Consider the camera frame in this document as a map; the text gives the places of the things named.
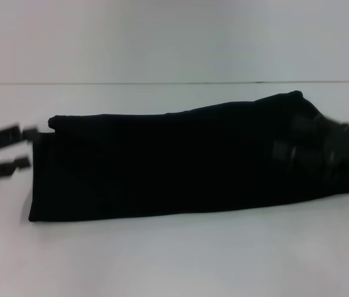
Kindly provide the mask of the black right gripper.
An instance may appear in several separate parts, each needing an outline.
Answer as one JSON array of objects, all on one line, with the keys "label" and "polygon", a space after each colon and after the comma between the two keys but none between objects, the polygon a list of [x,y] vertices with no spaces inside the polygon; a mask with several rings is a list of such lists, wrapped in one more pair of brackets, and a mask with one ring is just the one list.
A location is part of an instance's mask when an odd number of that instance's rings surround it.
[{"label": "black right gripper", "polygon": [[[324,152],[330,165],[349,161],[349,123],[341,123],[319,114],[313,118],[296,115],[291,122],[294,138],[324,138]],[[320,153],[288,142],[276,141],[272,158],[287,167],[316,169],[320,167]]]}]

